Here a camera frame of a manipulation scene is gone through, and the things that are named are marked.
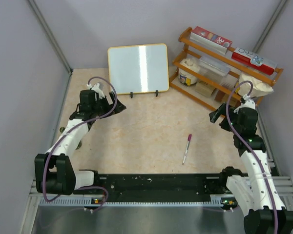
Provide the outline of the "white marker purple cap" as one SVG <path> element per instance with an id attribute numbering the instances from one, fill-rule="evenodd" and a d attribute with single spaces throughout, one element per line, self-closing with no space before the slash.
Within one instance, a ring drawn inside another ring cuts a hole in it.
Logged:
<path id="1" fill-rule="evenodd" d="M 188 139 L 187 139 L 187 145 L 186 145 L 185 153 L 184 153 L 184 156 L 183 156 L 182 165 L 184 165 L 184 163 L 186 161 L 186 158 L 187 158 L 187 155 L 188 155 L 188 150 L 189 150 L 189 145 L 190 145 L 190 142 L 191 142 L 191 138 L 192 138 L 192 134 L 189 134 Z"/>

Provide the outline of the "yellow framed whiteboard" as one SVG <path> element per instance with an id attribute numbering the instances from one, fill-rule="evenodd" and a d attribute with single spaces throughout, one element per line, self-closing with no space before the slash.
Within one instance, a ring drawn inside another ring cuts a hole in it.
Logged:
<path id="1" fill-rule="evenodd" d="M 119 95 L 166 92 L 169 89 L 167 45 L 110 47 L 109 81 Z"/>

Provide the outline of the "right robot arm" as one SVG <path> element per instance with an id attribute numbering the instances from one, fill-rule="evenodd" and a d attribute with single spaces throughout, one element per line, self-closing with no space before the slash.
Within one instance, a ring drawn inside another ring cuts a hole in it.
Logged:
<path id="1" fill-rule="evenodd" d="M 221 172 L 218 187 L 231 192 L 244 215 L 247 234 L 290 234 L 293 230 L 293 211 L 282 202 L 268 166 L 267 149 L 256 133 L 258 112 L 251 100 L 238 108 L 226 103 L 209 114 L 214 123 L 221 115 L 221 129 L 233 132 L 234 146 L 247 170 L 248 177 L 233 167 Z"/>

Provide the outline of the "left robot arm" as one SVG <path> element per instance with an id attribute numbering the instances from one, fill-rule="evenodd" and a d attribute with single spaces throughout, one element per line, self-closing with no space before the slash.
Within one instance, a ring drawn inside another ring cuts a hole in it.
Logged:
<path id="1" fill-rule="evenodd" d="M 96 120 L 126 109 L 114 92 L 109 95 L 112 103 L 108 102 L 107 97 L 102 95 L 98 88 L 80 92 L 80 102 L 70 115 L 59 139 L 46 153 L 37 154 L 35 157 L 35 179 L 39 193 L 70 195 L 82 187 L 90 193 L 100 190 L 101 182 L 97 171 L 75 171 L 70 160 Z"/>

